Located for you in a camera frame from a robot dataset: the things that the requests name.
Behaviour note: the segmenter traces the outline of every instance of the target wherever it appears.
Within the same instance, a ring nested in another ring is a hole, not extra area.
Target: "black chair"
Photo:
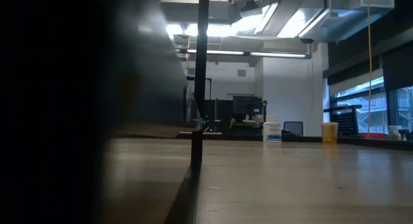
[[[304,135],[304,124],[302,121],[284,121],[283,129],[290,131],[296,136]]]

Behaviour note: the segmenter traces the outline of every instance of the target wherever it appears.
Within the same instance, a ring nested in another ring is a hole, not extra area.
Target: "table surface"
[[[106,154],[105,223],[163,223],[190,140],[117,139]],[[196,223],[413,223],[413,153],[204,140]]]

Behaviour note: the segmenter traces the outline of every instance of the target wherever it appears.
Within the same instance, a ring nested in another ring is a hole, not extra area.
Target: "label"
[[[265,141],[281,141],[281,124],[266,124],[264,126]]]

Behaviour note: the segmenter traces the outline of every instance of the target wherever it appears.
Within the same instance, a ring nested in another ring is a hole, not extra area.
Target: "wall vent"
[[[238,69],[238,77],[246,77],[247,71],[243,69]]]

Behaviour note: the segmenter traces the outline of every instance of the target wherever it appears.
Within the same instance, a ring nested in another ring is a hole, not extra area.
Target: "yellow cup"
[[[321,130],[324,143],[337,143],[338,123],[322,123]]]

